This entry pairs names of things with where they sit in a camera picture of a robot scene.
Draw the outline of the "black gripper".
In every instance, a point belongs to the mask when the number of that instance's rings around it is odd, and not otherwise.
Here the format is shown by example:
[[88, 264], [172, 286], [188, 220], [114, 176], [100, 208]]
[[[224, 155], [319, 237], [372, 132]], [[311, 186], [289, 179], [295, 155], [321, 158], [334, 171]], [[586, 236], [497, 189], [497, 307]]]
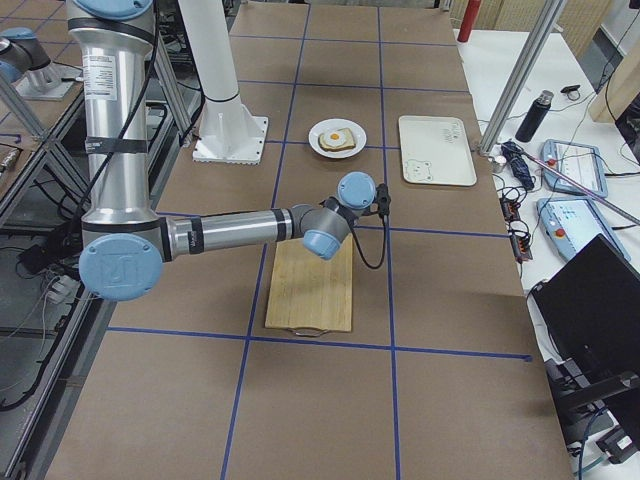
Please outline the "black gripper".
[[387, 218], [390, 214], [391, 197], [386, 183], [380, 183], [376, 187], [375, 198], [370, 206], [363, 210], [363, 216], [377, 215], [379, 218]]

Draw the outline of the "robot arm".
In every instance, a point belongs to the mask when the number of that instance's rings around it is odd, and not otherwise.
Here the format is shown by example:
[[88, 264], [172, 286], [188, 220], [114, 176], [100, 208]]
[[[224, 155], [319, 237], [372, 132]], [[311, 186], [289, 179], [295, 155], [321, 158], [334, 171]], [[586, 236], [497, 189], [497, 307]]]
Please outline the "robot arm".
[[9, 83], [21, 80], [28, 72], [39, 72], [51, 64], [33, 30], [12, 27], [1, 32], [1, 75]]
[[[242, 103], [225, 15], [218, 1], [180, 6], [204, 100], [194, 157], [256, 164], [268, 121]], [[366, 173], [344, 176], [318, 206], [192, 216], [172, 220], [150, 205], [143, 104], [147, 71], [160, 47], [150, 1], [71, 1], [68, 29], [82, 51], [90, 183], [81, 215], [79, 275], [87, 290], [111, 301], [147, 294], [165, 263], [181, 255], [301, 239], [328, 260], [357, 221], [386, 219], [390, 196]]]

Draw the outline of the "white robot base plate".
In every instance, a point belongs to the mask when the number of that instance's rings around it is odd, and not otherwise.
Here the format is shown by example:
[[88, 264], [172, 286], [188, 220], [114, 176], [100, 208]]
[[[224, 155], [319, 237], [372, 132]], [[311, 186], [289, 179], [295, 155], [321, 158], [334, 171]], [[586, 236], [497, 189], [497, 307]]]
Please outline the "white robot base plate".
[[256, 133], [249, 133], [238, 140], [232, 140], [225, 131], [225, 121], [219, 115], [220, 132], [216, 135], [201, 136], [193, 150], [196, 162], [220, 162], [256, 165], [262, 158], [266, 134], [269, 126], [267, 117], [249, 116], [250, 127], [256, 127]]

